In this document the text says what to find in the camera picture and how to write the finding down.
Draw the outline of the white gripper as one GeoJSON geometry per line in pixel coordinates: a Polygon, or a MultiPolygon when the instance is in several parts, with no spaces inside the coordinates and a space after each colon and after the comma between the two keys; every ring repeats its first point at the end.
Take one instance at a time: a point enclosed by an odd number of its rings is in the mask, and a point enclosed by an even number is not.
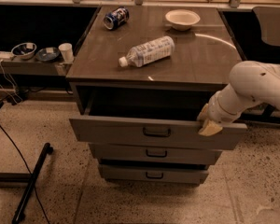
{"type": "Polygon", "coordinates": [[[220,125],[233,123],[239,117],[239,113],[232,114],[224,110],[218,101],[218,95],[215,94],[210,98],[208,104],[203,106],[197,117],[197,120],[202,124],[198,134],[202,136],[217,134],[222,131],[220,125]]]}

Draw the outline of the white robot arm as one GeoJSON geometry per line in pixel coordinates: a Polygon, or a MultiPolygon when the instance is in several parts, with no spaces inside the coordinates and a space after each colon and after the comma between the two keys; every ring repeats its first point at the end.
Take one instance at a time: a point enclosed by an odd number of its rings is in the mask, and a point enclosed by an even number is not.
{"type": "Polygon", "coordinates": [[[240,62],[231,69],[229,84],[217,91],[198,115],[202,123],[198,134],[219,133],[248,108],[262,103],[280,111],[280,64],[240,62]]]}

